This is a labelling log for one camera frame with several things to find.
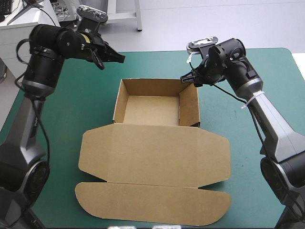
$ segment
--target cardboard box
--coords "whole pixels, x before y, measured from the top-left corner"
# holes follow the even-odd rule
[[[76,186],[88,213],[192,226],[226,213],[229,194],[198,187],[230,177],[229,142],[195,127],[200,114],[192,84],[122,80],[113,121],[83,136],[80,170],[107,181]]]
[[[199,127],[197,88],[180,80],[121,80],[113,122]]]

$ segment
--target green table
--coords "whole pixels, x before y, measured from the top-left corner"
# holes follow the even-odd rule
[[[153,223],[99,219],[85,212],[74,188],[98,181],[78,169],[82,134],[112,122],[121,78],[179,78],[188,72],[186,52],[129,52],[124,64],[107,63],[100,71],[83,60],[67,60],[54,94],[48,97],[42,119],[51,142],[51,176],[33,207],[47,227],[96,227]],[[286,49],[250,49],[248,58],[264,81],[264,91],[291,126],[305,134],[305,83]],[[199,58],[194,58],[194,65]],[[219,84],[232,91],[227,82]],[[284,207],[260,172],[261,143],[247,109],[214,87],[199,89],[201,128],[231,142],[232,177],[209,189],[230,193],[227,214],[210,228],[273,227]],[[0,132],[3,142],[22,100],[19,93]],[[42,133],[38,141],[45,146]]]

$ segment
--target cardboard flap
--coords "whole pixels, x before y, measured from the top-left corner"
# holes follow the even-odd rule
[[[179,96],[189,83],[174,79],[125,79],[129,95]]]
[[[199,126],[198,90],[191,84],[180,92],[180,126]]]
[[[230,177],[230,146],[196,127],[112,124],[83,135],[79,168],[112,183],[201,187]]]
[[[231,204],[227,193],[196,188],[80,183],[75,193],[96,217],[192,226],[216,222]]]
[[[121,80],[118,96],[115,103],[113,121],[122,123],[124,121],[125,109],[128,101],[128,92],[125,84]]]

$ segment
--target black cable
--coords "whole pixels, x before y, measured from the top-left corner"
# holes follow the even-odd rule
[[[301,214],[302,214],[302,217],[298,217],[298,215],[297,215],[297,213],[295,212],[294,209],[292,209],[292,208],[289,207],[289,206],[287,206],[287,207],[290,209],[291,213],[293,214],[293,216],[294,216],[298,221],[300,221],[300,222],[302,222],[302,223],[305,223],[305,209],[303,209],[303,208],[300,206],[300,204],[296,201],[296,198],[294,198],[294,197],[291,195],[291,193],[289,192],[288,187],[285,186],[284,182],[282,181],[282,178],[281,178],[280,175],[278,174],[276,165],[275,165],[274,163],[272,163],[272,159],[271,159],[270,155],[268,154],[268,151],[267,151],[266,146],[265,146],[265,144],[264,144],[264,140],[263,140],[263,137],[262,137],[262,135],[261,135],[261,132],[260,132],[260,130],[259,130],[259,128],[258,128],[257,119],[255,118],[255,115],[254,115],[254,112],[253,112],[253,110],[252,110],[252,107],[248,107],[248,108],[249,108],[251,117],[252,117],[252,119],[253,119],[253,123],[254,123],[255,129],[256,129],[257,135],[258,135],[259,139],[261,140],[261,143],[262,143],[262,145],[263,145],[264,151],[265,151],[265,153],[266,153],[266,157],[267,157],[267,159],[270,161],[270,164],[272,165],[272,167],[273,167],[273,169],[274,169],[274,171],[275,171],[275,174],[276,174],[277,178],[279,179],[279,181],[280,181],[280,183],[281,183],[281,186],[284,188],[285,193],[286,193],[286,194],[290,197],[290,199],[296,204],[296,206],[298,207],[298,209],[300,210],[300,212],[301,212]]]
[[[19,44],[19,43],[17,44],[16,53],[17,53],[17,56],[18,56],[18,57],[19,57],[19,55],[18,55],[19,48],[20,48],[25,42],[27,42],[27,41],[25,41],[25,39],[24,39],[24,41],[22,40],[21,42],[19,42],[19,43],[21,43],[21,44]],[[24,63],[24,64],[26,64],[26,65],[29,66],[29,64],[28,64],[27,62],[25,62],[25,61],[22,61],[22,63]],[[27,92],[23,87],[21,87],[21,86],[18,84],[18,81],[19,81],[24,75],[25,75],[25,72],[22,73],[19,77],[17,77],[17,78],[15,79],[14,83],[15,83],[15,85],[16,85],[21,91],[23,91],[24,93],[26,93],[26,94],[31,94],[31,93]],[[46,142],[47,142],[47,162],[48,162],[48,165],[50,166],[51,150],[50,150],[50,141],[49,141],[49,137],[48,137],[48,134],[47,134],[47,132],[46,132],[46,130],[45,130],[45,128],[44,128],[44,125],[43,125],[43,123],[42,123],[42,121],[41,121],[41,118],[40,118],[39,115],[38,115],[38,110],[37,110],[37,108],[36,108],[36,106],[35,106],[34,100],[31,99],[31,102],[32,102],[32,107],[33,107],[35,116],[36,116],[36,118],[37,118],[37,122],[38,122],[38,124],[40,125],[40,127],[41,127],[41,129],[42,129],[42,132],[43,132],[43,135],[44,135],[44,137],[45,137],[45,139],[46,139]]]
[[[49,18],[51,19],[51,21],[53,22],[54,26],[57,26],[57,25],[55,24],[55,22],[53,21],[53,19],[51,18],[51,16],[50,16],[46,11],[44,11],[43,9],[41,9],[41,8],[39,8],[39,7],[36,7],[36,8],[39,9],[39,10],[41,10],[42,12],[44,12],[46,15],[48,15]]]
[[[43,135],[44,135],[44,137],[46,139],[46,142],[47,142],[47,162],[48,162],[48,165],[50,166],[50,140],[49,140],[48,134],[46,132],[46,129],[44,128],[44,125],[41,121],[41,118],[38,115],[38,111],[37,111],[37,108],[35,106],[35,101],[31,100],[31,102],[32,102],[34,113],[35,113],[36,118],[37,118],[37,122],[39,123],[39,125],[41,127],[41,130],[43,132]]]
[[[221,90],[222,92],[228,94],[229,96],[233,97],[234,99],[238,100],[239,102],[242,102],[242,103],[244,103],[244,104],[247,103],[245,100],[242,100],[242,99],[240,99],[240,98],[237,98],[235,95],[233,95],[233,94],[227,92],[226,90],[222,89],[221,87],[219,87],[219,86],[217,86],[217,85],[215,85],[215,84],[211,84],[211,86],[214,86],[214,87],[218,88],[219,90]]]
[[[190,67],[192,68],[193,71],[195,71],[198,75],[202,76],[195,68],[193,68],[191,62],[190,62],[189,64],[190,64]],[[234,98],[234,99],[236,99],[236,100],[238,100],[238,101],[240,101],[240,102],[246,104],[246,101],[237,98],[235,95],[233,95],[233,94],[227,92],[226,90],[222,89],[221,87],[219,87],[219,86],[217,86],[217,85],[215,85],[215,84],[213,84],[213,83],[210,84],[210,86],[214,86],[214,87],[218,88],[219,90],[221,90],[222,92],[228,94],[228,95],[231,96],[232,98]],[[273,169],[274,169],[274,171],[275,171],[275,174],[276,174],[277,178],[280,180],[280,183],[281,183],[282,188],[284,188],[284,190],[285,190],[285,193],[290,197],[290,199],[291,199],[291,200],[295,203],[295,205],[298,207],[298,209],[300,210],[302,216],[301,216],[301,217],[298,217],[297,213],[295,212],[294,209],[292,209],[292,207],[290,207],[290,206],[286,206],[286,207],[288,207],[288,209],[290,210],[290,212],[292,213],[292,215],[295,217],[296,220],[298,220],[299,222],[305,223],[305,209],[303,209],[303,208],[300,206],[300,204],[297,202],[296,198],[294,198],[294,197],[291,195],[291,193],[289,192],[289,189],[285,186],[284,182],[282,181],[282,178],[281,178],[280,175],[278,174],[277,168],[276,168],[275,164],[272,163],[272,159],[271,159],[270,155],[268,154],[268,151],[267,151],[266,146],[265,146],[265,144],[264,144],[264,140],[263,140],[263,137],[262,137],[262,135],[261,135],[261,133],[260,133],[259,127],[258,127],[258,125],[257,125],[257,120],[256,120],[256,118],[255,118],[255,115],[254,115],[254,113],[253,113],[253,110],[252,110],[252,108],[251,108],[250,106],[248,106],[248,109],[249,109],[249,111],[250,111],[250,114],[251,114],[251,117],[252,117],[252,120],[253,120],[255,129],[256,129],[256,132],[257,132],[257,134],[258,134],[258,137],[259,137],[259,139],[260,139],[260,141],[261,141],[261,143],[262,143],[262,145],[263,145],[263,148],[264,148],[264,151],[265,151],[265,153],[266,153],[267,159],[270,161],[270,163],[271,163],[271,165],[272,165],[272,167],[273,167]]]
[[[28,0],[24,0],[24,1],[25,1],[27,4],[32,5],[33,7],[35,7],[35,8],[37,8],[37,9],[39,9],[40,11],[44,12],[44,13],[51,19],[51,21],[53,22],[54,26],[56,26],[56,24],[55,24],[55,22],[53,21],[52,17],[51,17],[46,11],[44,11],[43,9],[41,9],[41,8],[35,6],[34,4],[30,3]]]

